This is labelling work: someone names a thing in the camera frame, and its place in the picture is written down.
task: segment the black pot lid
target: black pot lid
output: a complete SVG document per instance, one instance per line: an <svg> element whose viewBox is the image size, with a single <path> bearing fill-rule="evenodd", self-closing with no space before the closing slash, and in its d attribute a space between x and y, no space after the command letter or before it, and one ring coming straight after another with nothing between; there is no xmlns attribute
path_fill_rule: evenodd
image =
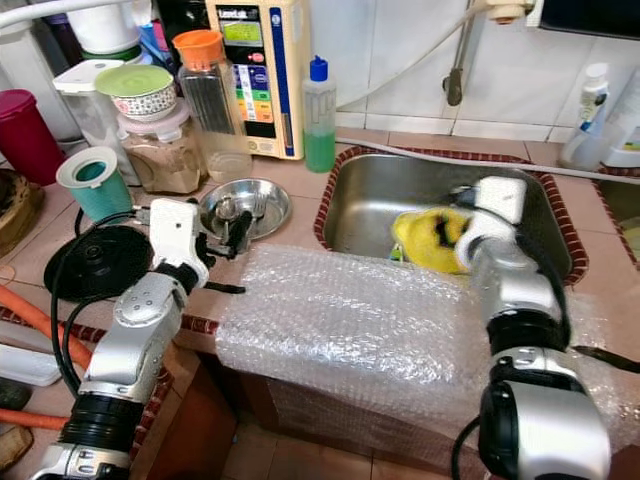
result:
<svg viewBox="0 0 640 480"><path fill-rule="evenodd" d="M44 283L51 291L62 256L75 239L49 260ZM65 260L58 297L83 302L98 296L119 296L149 269L151 245L146 235L126 226L106 227L85 238Z"/></svg>

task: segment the red tile trim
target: red tile trim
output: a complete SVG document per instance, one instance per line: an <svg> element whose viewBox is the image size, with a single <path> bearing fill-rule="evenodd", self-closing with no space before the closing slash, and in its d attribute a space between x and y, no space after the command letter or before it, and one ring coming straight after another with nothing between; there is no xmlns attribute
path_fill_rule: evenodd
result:
<svg viewBox="0 0 640 480"><path fill-rule="evenodd" d="M606 165L602 165L598 170L598 173L606 173L608 175L615 175L617 177L640 177L640 167L634 168L619 168L619 167L608 167Z"/></svg>
<svg viewBox="0 0 640 480"><path fill-rule="evenodd" d="M453 150L433 150L433 149L424 149L424 148L405 148L404 150L408 150L411 152L417 153L426 153L429 155L438 155L441 157L447 158L456 158L460 160L475 160L475 161L490 161L490 162L503 162L503 163L528 163L532 162L524 159L515 157L513 155L501 155L501 154L487 154L487 153L471 153L471 152L457 152ZM324 194L322 195L322 199L320 200L320 207L318 208L318 214L316 215L316 219L313 222L313 232L318 239L318 242L327 250L331 250L329 245L324 238L324 225L326 222L327 212L329 211L329 205L331 204L331 198L333 197L333 192L336 188L336 183L338 180L338 175L340 174L340 170L344 163L358 155L366 154L366 153L384 153L380 150L375 150L368 147L352 147L348 150L342 152L336 158L336 163L331 170L331 174L329 175L329 180L327 181L327 186L325 188ZM587 252L578 237L578 232L573 226L573 222L569 217L567 208L565 207L564 201L560 196L560 191L556 185L553 177L547 173L538 173L538 172L528 172L534 177L536 177L549 198L549 203L551 204L551 208L556 216L556 220L558 222L558 226L560 227L560 231L564 237L564 240L567 244L567 248L569 249L569 254L572 259L572 270L569 272L569 275L565 278L565 285L574 285L578 281L584 277L589 268L589 257L587 256Z"/></svg>
<svg viewBox="0 0 640 480"><path fill-rule="evenodd" d="M606 199L604 198L604 195L602 194L602 190L600 190L600 186L598 185L597 182L591 182L591 183L593 183L593 188L596 189L596 193L600 197L600 200L602 201L602 205L604 206L604 209L607 212L607 215L609 215L609 219L611 220L611 223L613 223L613 226L616 228L616 232L618 233L618 237L620 237L620 241L622 242L622 246L627 251L627 255L629 255L629 258L631 259L631 263L633 263L636 266L636 270L640 271L640 261L638 261L636 259L636 256L633 253L633 250L631 249L631 245L629 245L629 242L627 242L627 239L624 236L622 227L620 226L620 223L618 223L618 221L614 218L613 212L611 211L611 208L609 208L609 204L607 203Z"/></svg>
<svg viewBox="0 0 640 480"><path fill-rule="evenodd" d="M12 310L7 307L3 307L0 305L0 320L10 323L16 323L18 325L25 325L29 328L29 325L26 321L24 321L19 315L17 315ZM106 332L106 330L102 330L100 328L87 327L84 325L75 324L71 329L71 333L80 340L84 340L91 343L96 343L100 340ZM140 446L144 439L146 438L153 422L160 411L160 407L162 406L162 402L167 397L167 394L171 390L171 385L173 385L174 377L169 370L165 367L162 367L160 373L158 374L158 378L156 380L156 385L153 389L153 393L151 394L151 399L149 403L145 406L144 411L142 412L142 420L140 424L136 427L136 434L133 447L129 452L129 456L131 460L133 460L138 451L140 450Z"/></svg>
<svg viewBox="0 0 640 480"><path fill-rule="evenodd" d="M182 315L181 328L205 335L214 335L218 329L218 322L193 315Z"/></svg>

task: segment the green dish soap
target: green dish soap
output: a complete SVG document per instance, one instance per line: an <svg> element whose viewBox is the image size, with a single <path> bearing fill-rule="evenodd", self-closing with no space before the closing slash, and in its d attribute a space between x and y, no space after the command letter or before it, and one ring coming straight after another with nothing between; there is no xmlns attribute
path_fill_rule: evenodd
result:
<svg viewBox="0 0 640 480"><path fill-rule="evenodd" d="M302 82L305 163L310 171L325 173L336 159L336 82L329 78L327 61L317 55L309 70Z"/></svg>

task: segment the teal cup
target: teal cup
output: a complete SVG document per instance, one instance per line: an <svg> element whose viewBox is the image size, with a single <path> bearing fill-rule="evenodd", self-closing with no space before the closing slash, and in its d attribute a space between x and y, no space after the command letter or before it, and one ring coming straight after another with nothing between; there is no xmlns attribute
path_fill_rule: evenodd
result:
<svg viewBox="0 0 640 480"><path fill-rule="evenodd" d="M94 222L133 208L111 148L91 147L73 155L58 168L56 181L69 189Z"/></svg>

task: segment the stainless steel sink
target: stainless steel sink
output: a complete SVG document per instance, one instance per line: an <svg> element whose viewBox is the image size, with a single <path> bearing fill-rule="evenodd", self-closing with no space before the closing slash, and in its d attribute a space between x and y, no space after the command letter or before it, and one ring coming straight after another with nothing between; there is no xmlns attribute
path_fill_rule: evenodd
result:
<svg viewBox="0 0 640 480"><path fill-rule="evenodd" d="M600 182L599 186L613 218L622 224L622 227L629 223L629 220L640 218L640 185Z"/></svg>
<svg viewBox="0 0 640 480"><path fill-rule="evenodd" d="M338 175L325 241L338 252L387 258L394 243L391 226L399 214L442 205L452 188L490 175L527 182L522 231L566 276L571 257L544 189L535 178L511 168L461 167L383 154L354 157Z"/></svg>

